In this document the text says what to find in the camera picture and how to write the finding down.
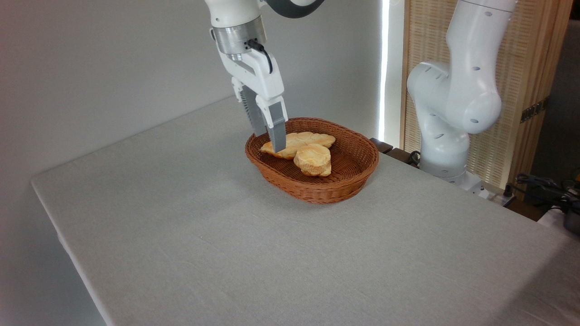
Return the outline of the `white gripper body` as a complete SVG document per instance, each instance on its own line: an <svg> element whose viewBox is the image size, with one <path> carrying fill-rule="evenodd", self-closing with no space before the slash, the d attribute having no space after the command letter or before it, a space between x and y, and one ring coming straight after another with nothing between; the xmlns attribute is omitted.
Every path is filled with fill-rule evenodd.
<svg viewBox="0 0 580 326"><path fill-rule="evenodd" d="M261 51L250 49L247 53L237 54L238 61L217 51L226 71L232 76L232 86L238 101L242 101L242 86L247 86L266 101L283 101L284 84L276 62Z"/></svg>

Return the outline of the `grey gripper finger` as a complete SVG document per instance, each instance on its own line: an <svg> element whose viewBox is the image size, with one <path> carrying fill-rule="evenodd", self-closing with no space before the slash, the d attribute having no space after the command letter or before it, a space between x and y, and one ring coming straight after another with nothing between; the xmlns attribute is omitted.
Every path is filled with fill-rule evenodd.
<svg viewBox="0 0 580 326"><path fill-rule="evenodd" d="M267 100L257 95L256 103L267 127L274 153L284 150L286 148L285 124L288 121L288 115L283 97L278 96Z"/></svg>
<svg viewBox="0 0 580 326"><path fill-rule="evenodd" d="M263 121L262 113L256 103L256 93L248 86L239 81L236 77L232 77L232 87L236 95L236 99L245 109L245 113L253 128L253 134L261 136L265 134L266 127Z"/></svg>

